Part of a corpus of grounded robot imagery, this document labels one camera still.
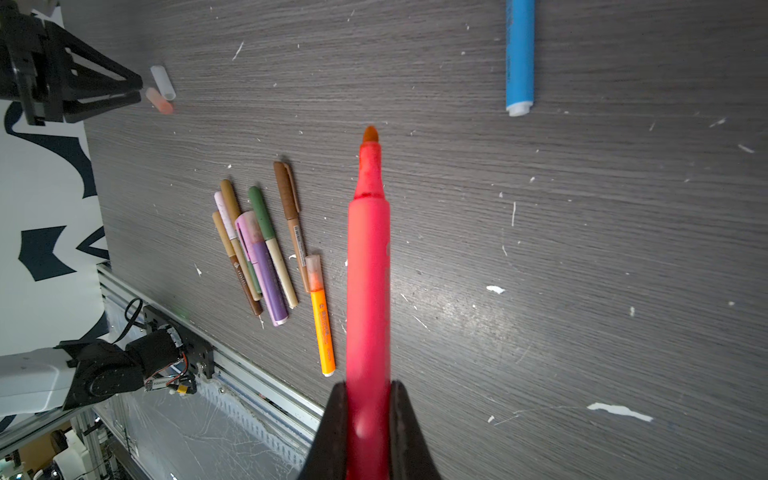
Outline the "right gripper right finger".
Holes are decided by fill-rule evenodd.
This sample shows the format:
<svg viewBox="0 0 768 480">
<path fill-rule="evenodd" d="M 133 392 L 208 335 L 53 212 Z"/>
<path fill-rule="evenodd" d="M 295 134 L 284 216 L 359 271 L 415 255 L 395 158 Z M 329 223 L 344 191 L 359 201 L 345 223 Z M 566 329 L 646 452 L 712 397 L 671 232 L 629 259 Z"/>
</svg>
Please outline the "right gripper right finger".
<svg viewBox="0 0 768 480">
<path fill-rule="evenodd" d="M 394 480 L 441 480 L 405 385 L 395 380 L 389 395 L 389 470 Z"/>
</svg>

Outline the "clear blue pen cap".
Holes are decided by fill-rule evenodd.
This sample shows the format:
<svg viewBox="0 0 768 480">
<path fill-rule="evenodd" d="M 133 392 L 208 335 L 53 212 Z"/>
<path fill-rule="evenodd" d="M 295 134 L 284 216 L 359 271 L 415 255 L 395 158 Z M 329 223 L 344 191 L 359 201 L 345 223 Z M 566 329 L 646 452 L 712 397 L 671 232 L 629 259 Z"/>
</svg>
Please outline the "clear blue pen cap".
<svg viewBox="0 0 768 480">
<path fill-rule="evenodd" d="M 176 98 L 176 92 L 166 68 L 162 65 L 153 65 L 150 67 L 150 72 L 162 97 L 167 101 L 173 101 Z"/>
</svg>

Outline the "blue highlighter pen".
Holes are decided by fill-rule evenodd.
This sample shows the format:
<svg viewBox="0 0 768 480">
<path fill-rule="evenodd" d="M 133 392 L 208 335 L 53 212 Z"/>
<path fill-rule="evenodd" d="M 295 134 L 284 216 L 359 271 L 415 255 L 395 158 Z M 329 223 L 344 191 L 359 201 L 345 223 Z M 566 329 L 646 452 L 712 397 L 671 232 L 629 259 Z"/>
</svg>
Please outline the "blue highlighter pen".
<svg viewBox="0 0 768 480">
<path fill-rule="evenodd" d="M 534 104 L 535 1 L 506 2 L 506 111 L 527 115 Z"/>
</svg>

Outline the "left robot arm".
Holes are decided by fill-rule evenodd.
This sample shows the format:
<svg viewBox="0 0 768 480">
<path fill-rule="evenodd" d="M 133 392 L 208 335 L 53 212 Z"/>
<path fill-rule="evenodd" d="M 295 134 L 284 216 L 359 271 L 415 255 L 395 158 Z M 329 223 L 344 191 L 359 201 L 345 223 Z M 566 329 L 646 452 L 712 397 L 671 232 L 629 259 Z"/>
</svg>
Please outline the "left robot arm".
<svg viewBox="0 0 768 480">
<path fill-rule="evenodd" d="M 109 260 L 86 120 L 138 103 L 142 78 L 57 22 L 1 5 L 1 415 L 69 410 L 142 388 L 179 349 L 108 340 Z"/>
</svg>

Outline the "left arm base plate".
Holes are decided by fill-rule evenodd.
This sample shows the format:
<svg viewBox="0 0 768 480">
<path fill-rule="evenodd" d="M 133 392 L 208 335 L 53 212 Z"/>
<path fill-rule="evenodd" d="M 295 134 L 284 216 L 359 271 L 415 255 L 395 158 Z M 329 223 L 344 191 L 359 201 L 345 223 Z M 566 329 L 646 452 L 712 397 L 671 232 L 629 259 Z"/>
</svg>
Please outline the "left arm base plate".
<svg viewBox="0 0 768 480">
<path fill-rule="evenodd" d="M 162 369 L 156 370 L 145 381 L 147 391 L 161 389 L 179 395 L 194 395 L 201 380 L 211 380 L 214 373 L 214 347 L 201 335 L 183 322 L 172 318 L 154 306 L 142 309 L 146 337 L 163 333 L 173 347 L 166 341 L 152 340 L 155 344 L 153 353 L 160 354 Z"/>
</svg>

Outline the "pink highlighter pen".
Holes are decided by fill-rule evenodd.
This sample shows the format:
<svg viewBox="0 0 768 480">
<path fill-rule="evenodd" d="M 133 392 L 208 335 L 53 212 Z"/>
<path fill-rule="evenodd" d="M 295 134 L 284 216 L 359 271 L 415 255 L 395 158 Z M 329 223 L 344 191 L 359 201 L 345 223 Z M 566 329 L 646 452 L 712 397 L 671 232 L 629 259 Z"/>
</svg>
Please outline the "pink highlighter pen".
<svg viewBox="0 0 768 480">
<path fill-rule="evenodd" d="M 359 151 L 348 208 L 347 372 L 350 479 L 389 477 L 390 206 L 382 150 L 372 125 Z"/>
</svg>

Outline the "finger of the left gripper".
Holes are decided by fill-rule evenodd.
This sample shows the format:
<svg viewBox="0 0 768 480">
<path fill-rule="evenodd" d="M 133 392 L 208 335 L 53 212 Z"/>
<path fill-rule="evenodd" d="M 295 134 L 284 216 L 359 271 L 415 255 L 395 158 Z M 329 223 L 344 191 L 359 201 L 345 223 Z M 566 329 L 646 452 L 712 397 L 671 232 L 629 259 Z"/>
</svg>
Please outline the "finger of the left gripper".
<svg viewBox="0 0 768 480">
<path fill-rule="evenodd" d="M 45 22 L 46 54 L 63 90 L 141 90 L 143 80 L 53 22 Z"/>
<path fill-rule="evenodd" d="M 141 93 L 139 91 L 89 102 L 65 101 L 63 103 L 63 121 L 66 123 L 77 123 L 111 110 L 139 103 L 140 101 Z"/>
</svg>

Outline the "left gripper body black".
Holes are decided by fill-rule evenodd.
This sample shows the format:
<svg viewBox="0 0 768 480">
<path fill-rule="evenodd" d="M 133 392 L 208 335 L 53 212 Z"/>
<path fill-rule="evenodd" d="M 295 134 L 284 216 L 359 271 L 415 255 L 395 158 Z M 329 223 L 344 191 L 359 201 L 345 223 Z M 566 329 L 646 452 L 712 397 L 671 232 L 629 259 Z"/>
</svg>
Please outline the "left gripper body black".
<svg viewBox="0 0 768 480">
<path fill-rule="evenodd" d="M 1 98 L 18 102 L 32 126 L 64 120 L 56 55 L 61 26 L 25 13 L 16 1 L 1 3 Z"/>
</svg>

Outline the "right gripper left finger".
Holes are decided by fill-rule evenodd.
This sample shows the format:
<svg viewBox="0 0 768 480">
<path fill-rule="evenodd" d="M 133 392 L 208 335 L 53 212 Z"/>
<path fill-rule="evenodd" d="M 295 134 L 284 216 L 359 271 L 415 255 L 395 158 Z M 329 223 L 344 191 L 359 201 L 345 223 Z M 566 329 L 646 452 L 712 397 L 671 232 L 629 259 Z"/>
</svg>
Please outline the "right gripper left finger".
<svg viewBox="0 0 768 480">
<path fill-rule="evenodd" d="M 299 480 L 345 480 L 347 476 L 348 395 L 345 382 L 331 390 Z"/>
</svg>

